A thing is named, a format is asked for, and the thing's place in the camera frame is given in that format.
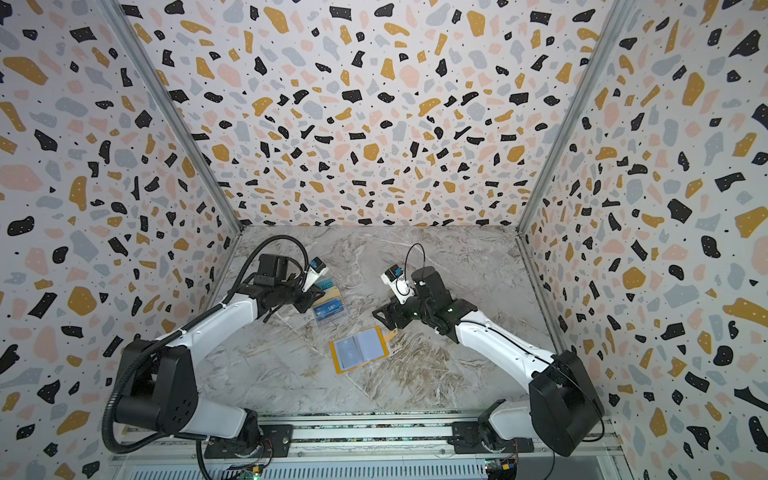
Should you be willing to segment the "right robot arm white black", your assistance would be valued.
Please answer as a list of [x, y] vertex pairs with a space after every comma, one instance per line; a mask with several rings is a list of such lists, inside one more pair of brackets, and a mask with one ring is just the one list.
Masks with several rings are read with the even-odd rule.
[[516, 440], [537, 438], [555, 454], [570, 456], [604, 425], [595, 387], [579, 357], [539, 348], [494, 323], [471, 302], [455, 298], [431, 266], [407, 275], [393, 265], [381, 276], [392, 295], [373, 315], [389, 330], [413, 322], [431, 327], [454, 343], [476, 351], [522, 386], [528, 405], [499, 399], [476, 420], [455, 428], [458, 453], [510, 453]]

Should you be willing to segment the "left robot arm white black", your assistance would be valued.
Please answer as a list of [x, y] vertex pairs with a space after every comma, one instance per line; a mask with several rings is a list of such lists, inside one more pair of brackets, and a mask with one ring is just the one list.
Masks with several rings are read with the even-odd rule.
[[323, 296], [316, 283], [326, 264], [314, 258], [292, 275], [292, 262], [260, 255], [257, 270], [240, 273], [220, 303], [169, 334], [126, 346], [102, 420], [102, 441], [110, 452], [132, 453], [166, 437], [212, 440], [239, 457], [261, 448], [257, 413], [202, 397], [197, 367], [241, 328], [283, 306], [304, 313]]

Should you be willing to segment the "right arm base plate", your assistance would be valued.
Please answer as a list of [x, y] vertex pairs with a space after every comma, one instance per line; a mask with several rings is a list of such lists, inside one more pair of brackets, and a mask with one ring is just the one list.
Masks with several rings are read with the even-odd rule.
[[504, 440], [495, 434], [488, 422], [463, 421], [451, 424], [451, 435], [447, 440], [456, 454], [503, 454], [532, 453], [531, 438], [516, 437]]

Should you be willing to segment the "yellow leather card holder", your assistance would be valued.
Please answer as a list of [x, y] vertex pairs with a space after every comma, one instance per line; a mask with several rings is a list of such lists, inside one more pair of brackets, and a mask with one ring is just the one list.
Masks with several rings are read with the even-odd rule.
[[376, 326], [330, 343], [337, 374], [349, 372], [390, 355], [381, 328]]

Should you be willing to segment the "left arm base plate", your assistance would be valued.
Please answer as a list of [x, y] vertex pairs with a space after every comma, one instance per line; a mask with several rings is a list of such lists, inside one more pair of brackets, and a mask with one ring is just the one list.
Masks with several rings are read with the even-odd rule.
[[213, 437], [205, 447], [205, 460], [232, 459], [255, 462], [286, 458], [292, 445], [294, 427], [291, 424], [260, 425], [255, 434], [241, 434], [235, 439]]

